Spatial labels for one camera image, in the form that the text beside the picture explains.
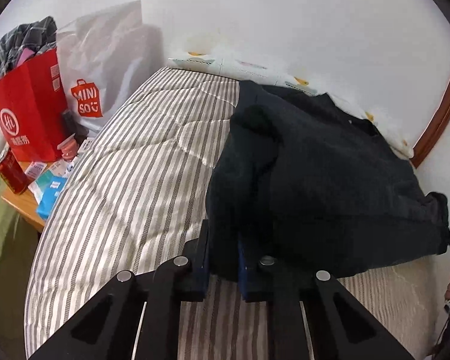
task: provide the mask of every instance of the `black bracket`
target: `black bracket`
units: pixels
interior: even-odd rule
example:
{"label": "black bracket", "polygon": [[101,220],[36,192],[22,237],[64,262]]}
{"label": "black bracket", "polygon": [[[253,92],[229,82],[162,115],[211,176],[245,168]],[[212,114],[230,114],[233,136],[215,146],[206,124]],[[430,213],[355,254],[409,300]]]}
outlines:
{"label": "black bracket", "polygon": [[[58,329],[31,360],[175,360],[181,302],[207,292],[208,221],[181,256],[135,276],[121,271]],[[266,301],[270,360],[413,360],[398,341],[325,271],[303,273],[241,239],[239,288]],[[140,324],[144,303],[147,302]],[[308,343],[301,303],[311,342]]]}

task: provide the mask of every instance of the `dark clothing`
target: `dark clothing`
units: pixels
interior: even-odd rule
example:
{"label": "dark clothing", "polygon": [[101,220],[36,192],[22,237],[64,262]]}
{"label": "dark clothing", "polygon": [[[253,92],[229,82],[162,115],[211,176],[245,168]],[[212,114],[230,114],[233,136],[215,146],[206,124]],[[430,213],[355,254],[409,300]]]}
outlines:
{"label": "dark clothing", "polygon": [[55,48],[56,24],[53,17],[41,21],[21,24],[0,39],[0,78],[17,66],[24,48],[37,55]]}
{"label": "dark clothing", "polygon": [[211,267],[236,280],[238,233],[267,254],[335,277],[447,248],[447,199],[424,196],[368,120],[326,94],[240,82],[206,200]]}

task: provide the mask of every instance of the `white plastic bag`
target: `white plastic bag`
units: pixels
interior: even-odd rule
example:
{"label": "white plastic bag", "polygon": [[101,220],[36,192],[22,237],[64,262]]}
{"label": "white plastic bag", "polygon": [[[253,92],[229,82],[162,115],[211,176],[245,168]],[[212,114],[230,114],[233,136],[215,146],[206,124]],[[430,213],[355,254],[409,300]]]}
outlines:
{"label": "white plastic bag", "polygon": [[68,107],[89,136],[153,73],[146,34],[140,1],[79,17],[57,31]]}

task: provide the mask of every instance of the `striped bedding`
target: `striped bedding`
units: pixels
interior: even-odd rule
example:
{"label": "striped bedding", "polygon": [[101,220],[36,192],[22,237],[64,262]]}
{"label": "striped bedding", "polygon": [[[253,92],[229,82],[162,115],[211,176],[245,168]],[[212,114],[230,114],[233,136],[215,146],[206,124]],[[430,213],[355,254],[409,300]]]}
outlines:
{"label": "striped bedding", "polygon": [[[164,68],[117,111],[84,155],[47,222],[25,303],[27,357],[112,276],[154,270],[196,238],[205,192],[239,83]],[[416,357],[435,315],[428,259],[342,283]],[[203,303],[183,303],[179,356],[266,359],[266,310],[213,277]]]}

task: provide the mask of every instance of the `metal screw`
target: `metal screw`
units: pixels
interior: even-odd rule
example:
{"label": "metal screw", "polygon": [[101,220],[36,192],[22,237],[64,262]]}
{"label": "metal screw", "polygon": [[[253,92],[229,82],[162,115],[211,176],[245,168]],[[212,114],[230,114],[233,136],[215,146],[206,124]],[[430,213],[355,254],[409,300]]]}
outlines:
{"label": "metal screw", "polygon": [[331,277],[327,271],[318,271],[315,276],[317,276],[317,279],[320,281],[328,281]]}
{"label": "metal screw", "polygon": [[272,266],[275,264],[275,259],[272,256],[263,256],[260,259],[260,264],[263,266]]}
{"label": "metal screw", "polygon": [[185,256],[178,256],[173,259],[173,264],[176,266],[185,266],[188,263],[188,258]]}
{"label": "metal screw", "polygon": [[124,282],[130,280],[132,278],[132,274],[130,271],[120,271],[116,275],[116,278],[118,281]]}

